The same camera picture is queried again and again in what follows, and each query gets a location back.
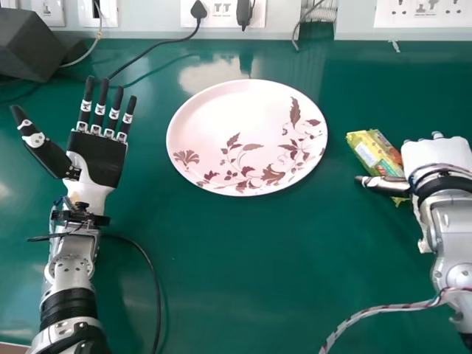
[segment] power socket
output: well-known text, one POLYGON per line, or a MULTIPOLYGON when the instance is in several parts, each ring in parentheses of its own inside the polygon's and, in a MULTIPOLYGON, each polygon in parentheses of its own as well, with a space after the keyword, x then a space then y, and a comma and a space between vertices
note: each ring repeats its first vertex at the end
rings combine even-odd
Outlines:
POLYGON ((0 5, 7 9, 18 9, 17 0, 0 0, 0 5))
MULTIPOLYGON (((266 27, 267 0, 256 1, 252 13, 251 28, 266 27)), ((237 0, 201 0, 208 16, 201 21, 200 27, 206 28, 240 28, 237 23, 237 0)), ((190 14, 195 0, 181 0, 181 26, 193 28, 196 20, 190 14)))
MULTIPOLYGON (((99 0, 100 11, 103 14, 102 27, 118 27, 118 4, 117 0, 99 0)), ((82 27, 99 27, 100 17, 94 0, 78 0, 79 23, 82 27)))
POLYGON ((374 27, 472 27, 469 0, 377 0, 374 27))
POLYGON ((63 0, 32 0, 31 10, 35 11, 49 27, 66 26, 63 0))

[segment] plate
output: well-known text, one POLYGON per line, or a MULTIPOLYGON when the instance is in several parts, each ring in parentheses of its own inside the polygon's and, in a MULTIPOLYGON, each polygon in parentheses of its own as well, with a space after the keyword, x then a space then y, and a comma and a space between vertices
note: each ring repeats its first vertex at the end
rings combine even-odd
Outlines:
POLYGON ((319 163, 327 126, 296 89, 265 80, 210 87, 176 112, 167 152, 180 174, 210 192, 262 195, 297 183, 319 163))

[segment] table surface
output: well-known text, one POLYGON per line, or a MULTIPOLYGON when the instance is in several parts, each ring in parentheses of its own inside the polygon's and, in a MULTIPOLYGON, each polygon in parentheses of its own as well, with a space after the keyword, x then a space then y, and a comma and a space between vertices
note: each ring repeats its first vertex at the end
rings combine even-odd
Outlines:
MULTIPOLYGON (((151 41, 102 41, 77 77, 105 77, 151 41)), ((192 41, 154 50, 113 80, 139 98, 119 189, 107 202, 107 232, 137 241, 159 271, 165 312, 160 353, 317 353, 346 317, 372 305, 433 297, 433 261, 417 250, 410 207, 362 190, 363 168, 346 132, 379 128, 400 147, 432 131, 472 139, 472 48, 467 43, 192 41), (174 170, 165 134, 176 110, 217 83, 274 80, 308 95, 330 138, 320 165, 271 195, 230 198, 201 190, 174 170)), ((83 84, 0 86, 38 127, 65 147, 83 84)), ((0 341, 29 344, 48 245, 26 243, 47 230, 64 193, 24 149, 0 107, 0 341)), ((113 353, 149 353, 155 297, 148 268, 127 244, 103 240, 94 276, 100 319, 113 353)), ((350 328, 333 353, 465 353, 444 307, 380 315, 350 328)))

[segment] black plug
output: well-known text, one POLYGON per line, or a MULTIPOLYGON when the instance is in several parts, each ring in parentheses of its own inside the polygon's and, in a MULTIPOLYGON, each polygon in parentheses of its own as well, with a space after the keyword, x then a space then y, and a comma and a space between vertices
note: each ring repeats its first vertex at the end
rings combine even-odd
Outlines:
POLYGON ((198 24, 200 24, 202 18, 206 18, 208 16, 207 9, 205 9, 205 6, 200 0, 195 1, 190 13, 197 19, 198 24))
POLYGON ((237 24, 243 28, 243 32, 246 30, 246 27, 250 25, 252 18, 252 10, 254 9, 254 4, 251 4, 251 0, 237 0, 237 9, 236 9, 236 18, 237 24))

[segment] black speaker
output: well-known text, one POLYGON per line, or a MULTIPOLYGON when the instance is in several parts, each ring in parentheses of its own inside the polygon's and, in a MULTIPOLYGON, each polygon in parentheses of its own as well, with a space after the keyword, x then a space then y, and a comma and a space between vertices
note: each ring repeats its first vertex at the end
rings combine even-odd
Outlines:
POLYGON ((65 55, 65 46, 37 13, 0 8, 0 74, 43 83, 65 55))

